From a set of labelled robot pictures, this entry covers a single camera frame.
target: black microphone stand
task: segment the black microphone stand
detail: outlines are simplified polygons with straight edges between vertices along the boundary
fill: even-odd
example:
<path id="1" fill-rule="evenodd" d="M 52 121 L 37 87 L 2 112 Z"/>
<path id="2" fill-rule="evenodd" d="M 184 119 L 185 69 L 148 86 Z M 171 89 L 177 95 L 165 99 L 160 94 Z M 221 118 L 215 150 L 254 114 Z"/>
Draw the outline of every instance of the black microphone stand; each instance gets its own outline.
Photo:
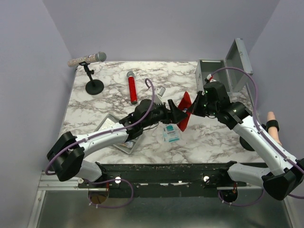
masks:
<path id="1" fill-rule="evenodd" d="M 90 95 L 97 95 L 101 93 L 104 90 L 104 84 L 102 81 L 98 79 L 93 79 L 92 75 L 94 74 L 94 70 L 90 70 L 88 65 L 89 63 L 81 62 L 79 63 L 80 66 L 83 66 L 86 72 L 86 75 L 88 75 L 90 81 L 86 84 L 85 90 Z"/>

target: gray tray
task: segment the gray tray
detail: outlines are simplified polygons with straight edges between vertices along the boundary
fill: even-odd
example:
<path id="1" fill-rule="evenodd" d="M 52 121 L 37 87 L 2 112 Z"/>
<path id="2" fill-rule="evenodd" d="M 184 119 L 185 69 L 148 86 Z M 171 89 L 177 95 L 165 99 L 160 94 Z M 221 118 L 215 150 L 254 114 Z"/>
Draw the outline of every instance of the gray tray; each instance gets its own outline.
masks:
<path id="1" fill-rule="evenodd" d="M 95 129 L 95 131 L 99 131 L 102 129 L 106 129 L 108 127 L 113 126 L 115 123 L 117 123 L 120 119 L 114 116 L 113 114 L 108 114 L 103 121 L 99 124 L 99 126 Z M 141 140 L 143 140 L 143 134 L 136 139 L 130 140 L 129 142 L 120 143 L 113 145 L 113 147 L 127 153 L 131 154 L 133 150 L 138 146 Z"/>

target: beige microphone handle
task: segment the beige microphone handle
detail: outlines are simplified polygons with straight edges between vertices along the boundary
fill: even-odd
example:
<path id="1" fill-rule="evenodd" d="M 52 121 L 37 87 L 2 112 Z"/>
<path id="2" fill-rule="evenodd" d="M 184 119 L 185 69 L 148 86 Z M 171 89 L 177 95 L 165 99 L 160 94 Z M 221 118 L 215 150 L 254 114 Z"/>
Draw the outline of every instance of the beige microphone handle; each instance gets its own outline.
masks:
<path id="1" fill-rule="evenodd" d="M 267 121 L 269 121 L 269 120 L 275 120 L 275 119 L 276 119 L 275 118 L 275 114 L 273 112 L 269 112 L 268 115 L 267 115 Z M 270 127 L 268 129 L 268 133 L 270 134 L 271 137 L 273 137 L 273 139 L 278 144 L 282 145 L 281 142 L 280 142 L 280 140 L 279 140 L 279 134 L 277 132 L 277 128 L 276 127 Z"/>

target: gray box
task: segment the gray box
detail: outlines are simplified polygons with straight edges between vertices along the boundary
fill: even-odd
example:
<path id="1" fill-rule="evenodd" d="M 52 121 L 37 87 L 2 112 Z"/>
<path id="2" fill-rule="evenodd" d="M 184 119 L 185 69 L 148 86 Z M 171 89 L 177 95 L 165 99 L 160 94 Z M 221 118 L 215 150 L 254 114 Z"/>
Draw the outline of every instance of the gray box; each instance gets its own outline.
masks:
<path id="1" fill-rule="evenodd" d="M 215 70 L 222 67 L 237 67 L 253 75 L 252 67 L 243 39 L 236 38 L 226 56 L 222 60 L 200 59 L 196 68 L 197 91 L 202 91 L 205 78 Z M 242 90 L 248 82 L 248 77 L 236 70 L 223 70 L 214 75 L 214 79 L 224 84 L 227 92 L 235 93 Z"/>
<path id="2" fill-rule="evenodd" d="M 102 129 L 106 129 L 109 128 L 111 126 L 113 126 L 115 123 L 119 122 L 119 118 L 117 118 L 116 116 L 114 116 L 113 114 L 108 114 L 103 121 L 99 124 L 99 126 L 95 129 L 95 132 L 102 130 Z M 133 150 L 136 149 L 136 147 L 138 146 L 139 142 L 143 139 L 143 134 L 140 135 L 139 137 L 130 140 L 129 142 L 125 142 L 125 143 L 119 143 L 116 145 L 113 145 L 113 147 L 127 153 L 127 154 L 131 154 L 133 152 Z"/>

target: box lid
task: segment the box lid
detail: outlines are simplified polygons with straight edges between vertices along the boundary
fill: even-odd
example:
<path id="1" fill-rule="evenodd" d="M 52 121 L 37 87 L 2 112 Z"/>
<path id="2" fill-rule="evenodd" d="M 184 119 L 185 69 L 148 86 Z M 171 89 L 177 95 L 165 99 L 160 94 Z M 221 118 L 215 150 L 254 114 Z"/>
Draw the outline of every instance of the box lid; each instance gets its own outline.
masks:
<path id="1" fill-rule="evenodd" d="M 226 66 L 237 67 L 244 70 L 246 73 L 253 75 L 252 67 L 245 48 L 243 39 L 236 38 L 226 56 Z M 239 92 L 248 81 L 248 77 L 236 70 L 228 70 L 232 91 Z"/>

